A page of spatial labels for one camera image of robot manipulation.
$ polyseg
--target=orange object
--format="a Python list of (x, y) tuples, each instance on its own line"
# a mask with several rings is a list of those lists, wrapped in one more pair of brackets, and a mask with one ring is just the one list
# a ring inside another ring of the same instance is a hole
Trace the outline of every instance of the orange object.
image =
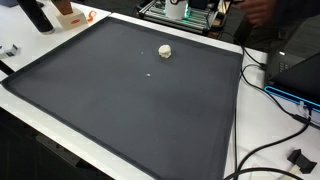
[(92, 22), (93, 21), (93, 18), (96, 16), (96, 14), (97, 14), (97, 12), (95, 12), (95, 11), (90, 11), (90, 13), (89, 13), (89, 19), (87, 20), (88, 22)]

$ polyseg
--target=black mat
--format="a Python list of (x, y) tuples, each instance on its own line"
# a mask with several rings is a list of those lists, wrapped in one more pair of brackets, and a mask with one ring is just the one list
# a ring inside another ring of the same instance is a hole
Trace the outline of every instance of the black mat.
[[(173, 49), (167, 60), (163, 44)], [(157, 179), (218, 180), (241, 63), (240, 54), (107, 18), (3, 85)]]

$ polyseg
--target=person's hand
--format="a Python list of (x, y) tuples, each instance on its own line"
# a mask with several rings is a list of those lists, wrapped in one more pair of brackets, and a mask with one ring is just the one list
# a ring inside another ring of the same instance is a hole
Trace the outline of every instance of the person's hand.
[(275, 4), (276, 0), (245, 0), (238, 8), (245, 11), (251, 24), (261, 26), (272, 18)]

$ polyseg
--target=laptop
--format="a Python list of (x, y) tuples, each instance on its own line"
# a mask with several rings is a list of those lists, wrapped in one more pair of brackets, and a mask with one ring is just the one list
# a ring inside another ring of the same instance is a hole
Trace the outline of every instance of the laptop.
[(307, 59), (269, 53), (264, 90), (320, 112), (320, 53)]
[(0, 5), (13, 7), (18, 5), (18, 2), (16, 0), (0, 0)]

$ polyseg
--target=person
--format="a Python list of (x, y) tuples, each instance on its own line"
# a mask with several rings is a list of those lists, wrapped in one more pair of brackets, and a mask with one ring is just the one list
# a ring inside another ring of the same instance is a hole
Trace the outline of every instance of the person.
[(245, 17), (235, 33), (242, 45), (264, 52), (285, 51), (308, 18), (320, 14), (319, 0), (245, 0)]

